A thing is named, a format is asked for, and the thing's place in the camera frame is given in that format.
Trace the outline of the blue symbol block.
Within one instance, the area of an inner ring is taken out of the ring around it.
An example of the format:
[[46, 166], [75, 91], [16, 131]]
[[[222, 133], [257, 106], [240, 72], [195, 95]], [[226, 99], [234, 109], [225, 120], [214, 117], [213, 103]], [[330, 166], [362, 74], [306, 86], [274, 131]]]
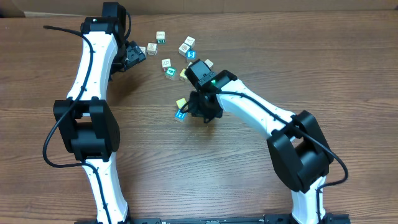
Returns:
[[176, 114], [175, 114], [175, 119], [181, 123], [183, 123], [185, 121], [187, 117], [187, 113], [183, 113], [181, 110], [177, 110]]

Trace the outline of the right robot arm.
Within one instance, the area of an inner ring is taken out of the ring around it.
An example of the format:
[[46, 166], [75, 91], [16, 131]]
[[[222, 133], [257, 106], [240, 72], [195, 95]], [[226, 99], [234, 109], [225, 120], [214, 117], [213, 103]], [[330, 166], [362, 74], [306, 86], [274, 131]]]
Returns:
[[191, 63], [185, 76], [194, 86], [185, 112], [205, 123], [232, 113], [266, 140], [279, 179], [291, 190], [291, 223], [331, 223], [323, 207], [322, 186], [333, 156], [315, 119], [280, 109], [256, 95], [227, 70], [211, 71], [203, 61]]

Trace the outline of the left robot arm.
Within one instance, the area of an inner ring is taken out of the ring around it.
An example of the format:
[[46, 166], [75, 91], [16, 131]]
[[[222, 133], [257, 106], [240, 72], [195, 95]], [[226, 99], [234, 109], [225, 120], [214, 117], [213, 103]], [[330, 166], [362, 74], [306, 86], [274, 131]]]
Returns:
[[66, 99], [53, 106], [56, 119], [49, 134], [59, 130], [66, 150], [75, 156], [90, 181], [97, 216], [93, 223], [131, 223], [116, 168], [120, 129], [106, 101], [112, 74], [125, 72], [146, 59], [129, 41], [131, 16], [118, 2], [104, 2], [99, 17], [87, 17], [79, 31], [83, 50], [75, 81]]

